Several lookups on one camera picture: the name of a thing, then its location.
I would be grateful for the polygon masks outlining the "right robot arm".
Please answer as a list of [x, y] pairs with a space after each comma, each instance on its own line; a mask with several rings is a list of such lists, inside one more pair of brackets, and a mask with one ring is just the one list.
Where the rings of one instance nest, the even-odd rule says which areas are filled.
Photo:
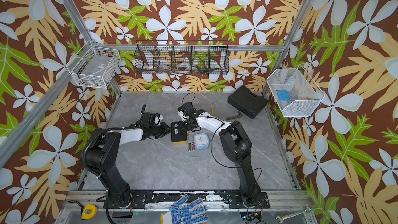
[[196, 110], [191, 102], [183, 103], [178, 108], [178, 115], [184, 132], [202, 128], [219, 136], [224, 154], [235, 164], [233, 168], [237, 169], [243, 203], [254, 207], [259, 200], [261, 188], [251, 164], [252, 142], [241, 123], [223, 121], [203, 109]]

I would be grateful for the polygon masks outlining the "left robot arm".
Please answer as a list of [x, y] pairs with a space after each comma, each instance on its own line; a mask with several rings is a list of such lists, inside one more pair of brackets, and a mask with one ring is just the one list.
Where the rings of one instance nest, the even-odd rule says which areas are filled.
[[141, 113], [140, 119], [128, 127], [97, 128], [92, 133], [80, 161], [107, 190], [108, 206], [127, 207], [132, 201], [130, 186], [116, 166], [119, 146], [166, 136], [171, 128], [162, 118], [160, 114]]

